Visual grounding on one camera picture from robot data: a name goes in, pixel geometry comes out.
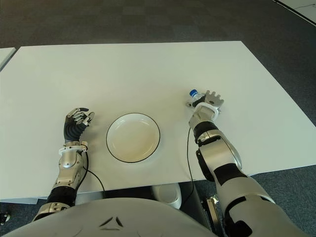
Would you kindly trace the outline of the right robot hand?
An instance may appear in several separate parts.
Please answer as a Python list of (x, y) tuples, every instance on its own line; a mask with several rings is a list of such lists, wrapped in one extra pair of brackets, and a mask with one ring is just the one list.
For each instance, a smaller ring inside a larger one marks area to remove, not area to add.
[(224, 100), (221, 99), (221, 96), (216, 94), (215, 91), (210, 93), (210, 91), (207, 90), (205, 93), (200, 93), (196, 89), (193, 89), (189, 95), (190, 99), (186, 102), (186, 106), (191, 108), (195, 108), (200, 103), (207, 103), (218, 109), (224, 103)]

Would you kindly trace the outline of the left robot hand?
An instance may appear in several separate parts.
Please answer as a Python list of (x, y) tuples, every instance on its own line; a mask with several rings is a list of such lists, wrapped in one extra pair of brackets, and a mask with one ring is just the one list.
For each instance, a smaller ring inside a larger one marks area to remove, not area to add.
[(94, 119), (95, 113), (87, 108), (74, 108), (65, 117), (64, 140), (68, 142), (79, 142), (81, 135)]

